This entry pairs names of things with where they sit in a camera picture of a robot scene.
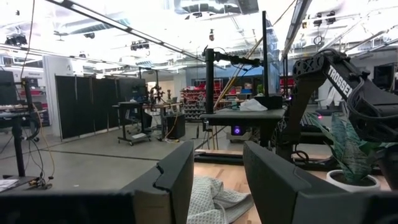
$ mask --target concrete floor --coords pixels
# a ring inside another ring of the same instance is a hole
[[[330,119],[324,119],[325,124],[328,125]],[[199,138],[195,139],[198,126]],[[220,150],[241,151],[243,149],[243,144],[231,144],[226,139],[225,132],[229,131],[229,128],[218,127],[218,130]],[[179,143],[159,142],[155,136],[151,142],[140,142],[133,146],[126,142],[118,144],[117,137],[121,135],[121,130],[69,142],[61,142],[59,138],[51,135],[49,128],[45,128],[45,133],[55,161],[53,189],[58,190],[120,189],[149,170],[158,160],[163,159],[179,145]],[[17,174],[13,141],[6,146],[10,137],[11,134],[0,134],[1,175]],[[39,151],[33,144],[29,149],[28,143],[23,142],[26,174],[33,176],[40,174],[41,155],[45,175],[49,176],[53,169],[52,160],[43,137],[39,137],[40,141],[37,143]],[[212,140],[209,145],[206,143],[200,123],[187,123],[186,135],[181,140],[193,141],[195,148],[213,148]],[[330,154],[330,150],[321,145],[301,144],[298,149],[310,154]]]

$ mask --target purple light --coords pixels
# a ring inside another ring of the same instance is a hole
[[[234,133],[235,133],[235,134],[240,134],[240,133],[241,133],[241,127],[239,127],[239,126],[234,126]]]

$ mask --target white flower pot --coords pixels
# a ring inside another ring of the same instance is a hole
[[[339,187],[342,188],[346,191],[349,192],[363,192],[363,191],[375,191],[375,190],[380,190],[380,181],[377,180],[375,177],[372,177],[371,175],[368,175],[367,178],[374,182],[374,185],[372,186],[355,186],[355,185],[350,185],[350,184],[344,184],[341,182],[338,182],[337,180],[333,179],[332,176],[333,174],[342,174],[342,170],[332,170],[329,171],[326,175],[326,181]]]

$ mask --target wooden floor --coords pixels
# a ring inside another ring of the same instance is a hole
[[[326,177],[326,172],[310,173],[321,179]],[[250,192],[243,166],[195,163],[195,175],[220,179],[224,182],[224,187],[226,189],[232,189],[242,193]],[[377,178],[381,181],[382,190],[390,190],[384,177]],[[253,206],[248,212],[236,220],[234,224],[261,224],[256,206]]]

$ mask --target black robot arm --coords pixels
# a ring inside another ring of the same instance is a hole
[[[344,53],[325,49],[312,58],[299,60],[293,67],[295,88],[286,111],[282,142],[298,144],[300,120],[311,94],[326,79],[347,102],[348,119],[365,141],[398,142],[398,96],[382,91]]]

